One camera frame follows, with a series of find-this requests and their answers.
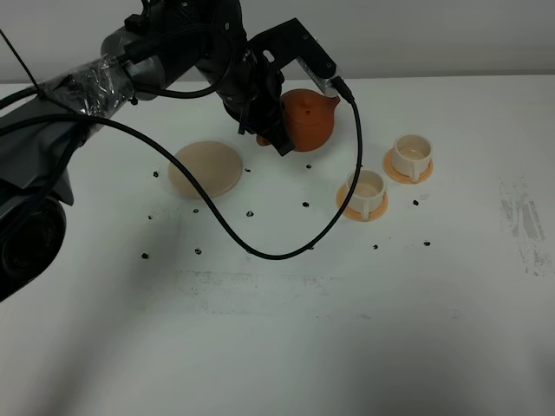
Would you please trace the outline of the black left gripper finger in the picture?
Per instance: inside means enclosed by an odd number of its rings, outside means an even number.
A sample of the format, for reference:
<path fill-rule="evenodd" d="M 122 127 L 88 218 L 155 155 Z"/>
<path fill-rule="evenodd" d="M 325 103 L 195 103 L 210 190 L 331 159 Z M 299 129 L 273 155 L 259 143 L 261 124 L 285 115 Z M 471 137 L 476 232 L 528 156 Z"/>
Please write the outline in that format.
<path fill-rule="evenodd" d="M 281 156 L 295 148 L 284 123 L 281 101 L 253 101 L 249 107 L 246 130 L 268 141 Z"/>

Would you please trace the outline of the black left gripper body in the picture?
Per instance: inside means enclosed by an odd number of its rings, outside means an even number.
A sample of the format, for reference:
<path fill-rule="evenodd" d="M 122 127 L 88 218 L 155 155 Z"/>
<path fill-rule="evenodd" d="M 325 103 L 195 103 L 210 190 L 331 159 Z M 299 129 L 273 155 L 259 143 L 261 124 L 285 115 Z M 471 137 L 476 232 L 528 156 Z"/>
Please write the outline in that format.
<path fill-rule="evenodd" d="M 230 72 L 216 90 L 226 112 L 246 130 L 266 130 L 281 118 L 278 98 L 284 77 L 267 75 L 268 59 L 251 50 L 246 33 L 239 29 L 230 34 L 234 61 Z"/>

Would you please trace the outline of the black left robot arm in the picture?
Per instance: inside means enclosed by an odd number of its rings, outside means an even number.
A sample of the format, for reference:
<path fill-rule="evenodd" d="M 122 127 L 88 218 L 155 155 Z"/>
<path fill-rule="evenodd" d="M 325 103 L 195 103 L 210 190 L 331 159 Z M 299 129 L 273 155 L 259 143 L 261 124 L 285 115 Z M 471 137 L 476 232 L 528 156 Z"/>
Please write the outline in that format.
<path fill-rule="evenodd" d="M 67 167 L 75 151 L 126 103 L 172 97 L 197 68 L 244 133 L 281 154 L 293 147 L 281 101 L 289 62 L 269 29 L 248 39 L 237 1 L 146 1 L 102 44 L 100 58 L 1 101 L 1 296 L 39 277 L 56 258 L 74 202 Z"/>

